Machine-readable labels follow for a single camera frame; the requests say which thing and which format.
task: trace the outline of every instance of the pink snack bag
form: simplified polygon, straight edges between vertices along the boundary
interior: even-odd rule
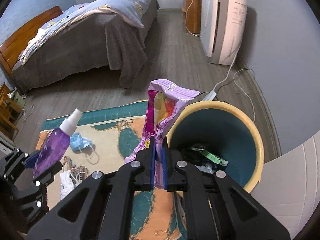
[[[163,138],[167,135],[180,113],[188,102],[194,99],[199,91],[177,86],[167,79],[153,80],[148,88],[148,108],[141,141],[132,154],[125,158],[125,163],[134,161],[138,151],[149,147],[151,136],[155,136],[156,167],[155,186],[163,188],[163,171],[161,149]]]

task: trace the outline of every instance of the wooden headboard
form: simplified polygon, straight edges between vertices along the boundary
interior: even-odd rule
[[[28,42],[36,36],[38,29],[61,14],[62,11],[59,6],[46,10],[21,26],[0,46],[0,62],[10,76],[12,76],[12,68],[20,53],[27,47]]]

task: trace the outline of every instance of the spray bottle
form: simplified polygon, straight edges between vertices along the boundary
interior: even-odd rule
[[[66,118],[59,128],[54,129],[42,145],[38,159],[33,168],[33,177],[37,177],[54,163],[61,160],[70,145],[70,136],[76,131],[82,116],[79,109]]]

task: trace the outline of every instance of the wooden floor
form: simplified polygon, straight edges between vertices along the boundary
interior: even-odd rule
[[[159,11],[146,38],[146,47],[148,61],[130,89],[119,86],[120,71],[101,67],[29,91],[25,108],[33,105],[34,110],[26,122],[23,123],[22,118],[18,121],[20,131],[14,140],[17,146],[23,151],[32,152],[42,123],[48,118],[71,114],[75,108],[90,111],[147,99],[151,80],[165,78],[179,86],[202,92],[212,90],[228,71],[228,66],[206,62],[199,38],[184,32],[181,11]],[[227,101],[253,118],[249,99],[232,82],[237,70],[237,66],[234,66],[229,78],[219,86],[218,99]],[[255,123],[265,146],[265,162],[270,161],[277,156],[266,114],[245,76],[238,75],[236,81],[252,95],[256,108]]]

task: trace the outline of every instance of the power strip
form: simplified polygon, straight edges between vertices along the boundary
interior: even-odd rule
[[[214,100],[214,98],[216,97],[216,95],[217,95],[217,93],[212,90],[209,94],[207,94],[207,95],[204,97],[204,99],[202,99],[202,101],[212,101],[212,100]]]

